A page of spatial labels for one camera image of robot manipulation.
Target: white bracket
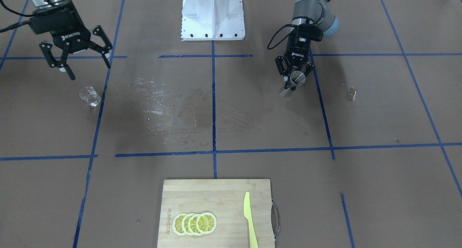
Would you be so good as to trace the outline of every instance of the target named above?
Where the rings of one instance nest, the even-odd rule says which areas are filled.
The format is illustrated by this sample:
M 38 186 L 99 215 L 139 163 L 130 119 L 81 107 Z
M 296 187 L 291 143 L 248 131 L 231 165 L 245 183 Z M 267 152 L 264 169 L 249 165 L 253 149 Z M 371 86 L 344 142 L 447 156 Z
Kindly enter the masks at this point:
M 182 40 L 245 38 L 242 0 L 183 0 Z

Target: metal handle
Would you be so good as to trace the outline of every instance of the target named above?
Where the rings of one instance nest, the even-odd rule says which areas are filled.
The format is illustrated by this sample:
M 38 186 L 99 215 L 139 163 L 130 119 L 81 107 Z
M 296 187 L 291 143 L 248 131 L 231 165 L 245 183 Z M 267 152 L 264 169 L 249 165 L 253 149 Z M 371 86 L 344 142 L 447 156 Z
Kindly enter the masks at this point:
M 278 235 L 278 233 L 279 233 L 279 230 L 281 229 L 280 224 L 279 224 L 279 209 L 278 209 L 278 207 L 276 206 L 276 204 L 274 203 L 274 200 L 273 200 L 273 199 L 271 199 L 271 205 L 272 205 L 272 207 L 274 207 L 274 208 L 276 209 L 276 215 L 277 215 L 277 217 L 278 217 L 278 218 L 277 218 L 277 220 L 278 220 L 278 228 L 277 228 L 276 232 L 274 233 L 274 241 L 276 241 L 276 237 L 277 237 L 277 235 Z

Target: robotic arm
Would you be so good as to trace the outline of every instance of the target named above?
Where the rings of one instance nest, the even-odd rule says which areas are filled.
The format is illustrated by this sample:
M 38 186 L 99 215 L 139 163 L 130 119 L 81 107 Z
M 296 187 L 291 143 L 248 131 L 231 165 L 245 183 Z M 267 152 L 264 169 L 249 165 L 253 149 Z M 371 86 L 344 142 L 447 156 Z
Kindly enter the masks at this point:
M 271 50 L 288 38 L 286 52 L 275 59 L 279 74 L 286 82 L 279 90 L 282 96 L 289 96 L 297 86 L 304 84 L 307 75 L 314 70 L 309 61 L 311 41 L 319 42 L 323 36 L 332 36 L 339 27 L 338 19 L 327 6 L 328 1 L 331 0 L 296 0 L 292 24 L 282 26 L 268 44 L 267 49 Z M 274 37 L 286 27 L 291 27 L 291 32 L 270 47 Z
M 31 15 L 25 15 L 10 10 L 0 0 L 2 6 L 8 11 L 19 14 L 25 17 L 31 17 L 27 21 L 13 24 L 0 32 L 9 31 L 17 27 L 28 24 L 30 29 L 35 34 L 44 34 L 49 32 L 53 41 L 43 41 L 39 44 L 40 49 L 45 56 L 48 65 L 51 68 L 58 67 L 61 72 L 67 72 L 71 80 L 75 80 L 75 75 L 71 67 L 67 64 L 69 54 L 92 49 L 101 54 L 106 66 L 110 68 L 108 58 L 109 51 L 112 49 L 112 43 L 104 33 L 101 26 L 96 26 L 94 29 L 88 30 L 82 19 L 79 16 L 73 2 L 71 0 L 31 0 L 37 7 Z M 91 35 L 101 37 L 104 41 L 104 46 L 90 40 Z M 51 53 L 51 48 L 55 45 L 62 49 L 61 59 L 56 60 Z

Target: yellow lemon slice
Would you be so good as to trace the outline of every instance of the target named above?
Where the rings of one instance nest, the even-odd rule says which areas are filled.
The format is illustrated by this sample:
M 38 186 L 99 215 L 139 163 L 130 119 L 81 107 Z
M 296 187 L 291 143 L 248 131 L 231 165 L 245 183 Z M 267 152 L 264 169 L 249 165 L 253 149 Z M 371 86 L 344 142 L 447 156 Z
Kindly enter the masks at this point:
M 198 220 L 196 221 L 196 228 L 201 234 L 210 234 L 215 231 L 216 227 L 217 218 L 214 214 L 205 212 L 198 216 Z
M 190 233 L 188 231 L 189 229 L 189 219 L 195 215 L 196 213 L 189 213 L 189 214 L 186 214 L 183 219 L 181 220 L 181 229 L 183 230 L 183 233 L 187 234 L 187 235 L 193 235 L 192 233 Z
M 191 216 L 191 218 L 189 219 L 189 222 L 188 222 L 188 231 L 190 233 L 192 233 L 193 235 L 197 235 L 197 236 L 203 235 L 197 229 L 197 224 L 196 224 L 196 222 L 197 222 L 200 215 L 201 214 L 195 214 L 195 215 Z
M 182 221 L 185 215 L 186 213 L 181 213 L 181 214 L 178 214 L 175 217 L 175 219 L 173 219 L 173 223 L 174 223 L 173 231 L 175 232 L 175 234 L 180 235 L 180 236 L 186 235 L 183 231 L 183 228 L 181 227 Z

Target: water spill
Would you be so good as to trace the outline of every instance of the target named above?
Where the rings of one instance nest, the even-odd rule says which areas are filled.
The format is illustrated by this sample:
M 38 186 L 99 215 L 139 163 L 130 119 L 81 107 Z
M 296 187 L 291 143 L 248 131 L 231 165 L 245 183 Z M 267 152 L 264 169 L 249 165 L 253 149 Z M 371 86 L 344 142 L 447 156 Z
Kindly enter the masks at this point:
M 345 98 L 353 102 L 356 98 L 356 89 L 354 87 L 350 87 L 350 90 L 345 94 Z

